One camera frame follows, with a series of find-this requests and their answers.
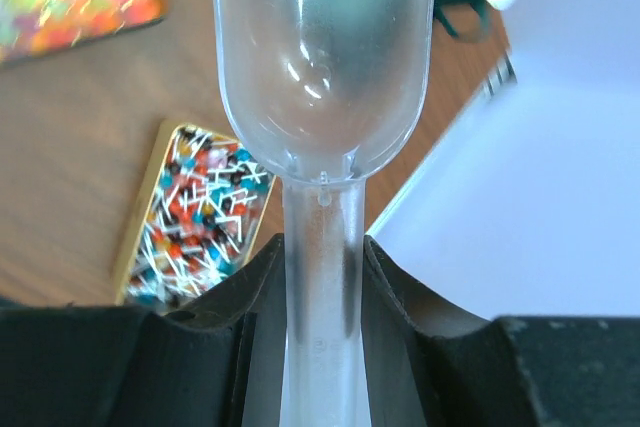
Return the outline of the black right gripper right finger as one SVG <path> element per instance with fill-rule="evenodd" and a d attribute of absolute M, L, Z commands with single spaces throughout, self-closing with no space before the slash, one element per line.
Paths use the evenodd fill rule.
<path fill-rule="evenodd" d="M 635 317 L 480 318 L 364 242 L 362 338 L 375 426 L 635 426 Z"/>

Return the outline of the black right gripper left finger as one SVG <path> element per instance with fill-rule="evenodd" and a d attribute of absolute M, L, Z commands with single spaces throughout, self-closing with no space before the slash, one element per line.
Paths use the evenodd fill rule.
<path fill-rule="evenodd" d="M 285 350 L 284 241 L 166 315 L 5 307 L 5 426 L 275 426 Z"/>

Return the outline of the gold tin of lollipops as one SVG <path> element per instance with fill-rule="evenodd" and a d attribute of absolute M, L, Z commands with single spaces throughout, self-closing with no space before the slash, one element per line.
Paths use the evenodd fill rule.
<path fill-rule="evenodd" d="M 168 313 L 241 269 L 274 182 L 238 140 L 163 121 L 115 259 L 116 304 Z"/>

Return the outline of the clear plastic scoop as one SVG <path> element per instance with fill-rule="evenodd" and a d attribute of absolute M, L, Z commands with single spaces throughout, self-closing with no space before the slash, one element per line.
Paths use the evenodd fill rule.
<path fill-rule="evenodd" d="M 288 424 L 351 426 L 365 187 L 421 114 L 434 0 L 214 0 L 219 87 L 282 182 Z"/>

